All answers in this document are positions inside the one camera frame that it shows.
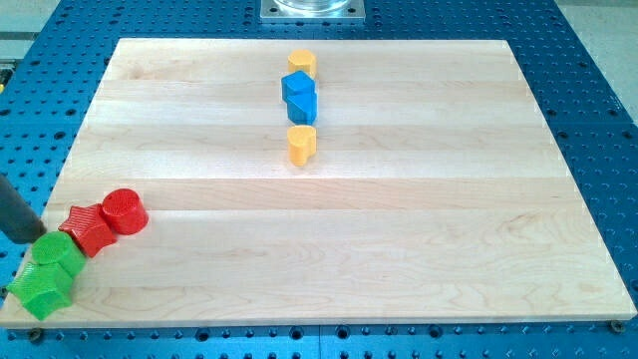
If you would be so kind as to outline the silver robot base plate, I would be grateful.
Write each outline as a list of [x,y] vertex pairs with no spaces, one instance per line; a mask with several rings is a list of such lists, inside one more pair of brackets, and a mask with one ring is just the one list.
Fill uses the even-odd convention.
[[364,0],[259,0],[261,23],[361,23]]

